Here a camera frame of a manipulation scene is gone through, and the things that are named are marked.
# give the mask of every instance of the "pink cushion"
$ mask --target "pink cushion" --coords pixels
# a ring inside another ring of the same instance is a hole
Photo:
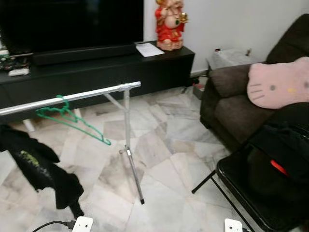
[[[267,109],[309,102],[309,57],[292,63],[253,64],[247,92],[253,104]]]

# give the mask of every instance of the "tile floor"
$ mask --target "tile floor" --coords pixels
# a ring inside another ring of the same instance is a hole
[[[131,149],[144,205],[128,159],[118,153],[125,144],[125,124],[117,107],[106,103],[82,109],[84,119],[102,130],[111,146],[53,121],[36,120],[31,136],[53,148],[59,166],[79,177],[84,187],[80,203],[94,219],[93,232],[223,232],[225,218],[239,219],[212,182],[195,195],[190,192],[229,152],[199,122],[200,101],[192,89],[181,91],[131,99]],[[20,123],[14,126],[25,130]],[[72,219],[69,209],[56,210],[52,189],[36,193],[10,155],[1,154],[1,231],[30,232],[51,220]],[[41,231],[68,229],[52,225]]]

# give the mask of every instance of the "black cable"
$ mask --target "black cable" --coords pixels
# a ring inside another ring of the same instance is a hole
[[[48,222],[48,223],[46,223],[46,224],[44,224],[44,225],[41,225],[40,227],[36,228],[36,229],[35,229],[34,231],[32,231],[32,232],[36,232],[36,231],[42,229],[43,227],[48,226],[48,225],[51,225],[51,224],[62,224],[62,225],[67,226],[69,229],[73,229],[73,227],[74,227],[74,225],[75,225],[75,222],[76,222],[76,221],[69,221],[69,222],[64,222],[64,221],[51,221],[51,222]]]

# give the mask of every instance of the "plastic hanger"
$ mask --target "plastic hanger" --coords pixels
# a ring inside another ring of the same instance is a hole
[[[111,145],[111,144],[112,144],[112,143],[110,142],[110,140],[104,139],[103,134],[102,134],[98,129],[96,129],[94,126],[89,125],[88,123],[86,123],[86,121],[85,121],[84,119],[82,119],[82,118],[76,116],[76,115],[69,109],[69,106],[70,106],[70,105],[69,105],[69,102],[68,102],[67,100],[65,100],[61,95],[57,95],[57,97],[58,97],[58,98],[62,98],[62,100],[64,101],[64,106],[63,106],[61,109],[55,108],[55,107],[53,107],[53,108],[44,107],[44,108],[41,108],[41,109],[36,110],[37,116],[40,116],[40,117],[43,117],[43,118],[46,118],[46,119],[50,119],[50,120],[53,120],[53,121],[55,121],[55,122],[58,122],[58,123],[67,125],[67,126],[72,127],[72,128],[75,128],[75,129],[77,129],[77,130],[79,130],[79,131],[81,131],[81,132],[84,132],[84,133],[90,135],[91,137],[93,137],[93,138],[95,138],[95,139],[100,140],[101,142],[103,142],[103,143],[105,143],[105,144],[107,144],[107,145]],[[66,119],[66,120],[68,120],[68,121],[71,121],[71,122],[77,123],[77,122],[81,121],[81,122],[83,122],[86,126],[88,126],[88,127],[90,127],[91,129],[95,130],[95,131],[99,134],[99,136],[95,136],[95,135],[93,135],[93,134],[91,134],[91,133],[89,133],[89,132],[87,132],[87,131],[85,131],[85,130],[83,130],[83,129],[81,129],[81,128],[75,126],[75,125],[73,125],[73,124],[70,124],[70,123],[68,123],[68,122],[61,121],[61,120],[55,119],[55,118],[53,118],[53,117],[47,116],[47,115],[45,115],[45,112],[46,112],[46,111],[48,111],[48,112],[58,112],[58,113],[60,113],[60,115],[61,115],[62,118]]]

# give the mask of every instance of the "television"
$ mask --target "television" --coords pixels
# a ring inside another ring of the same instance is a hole
[[[143,40],[143,0],[0,0],[11,55],[118,46]]]

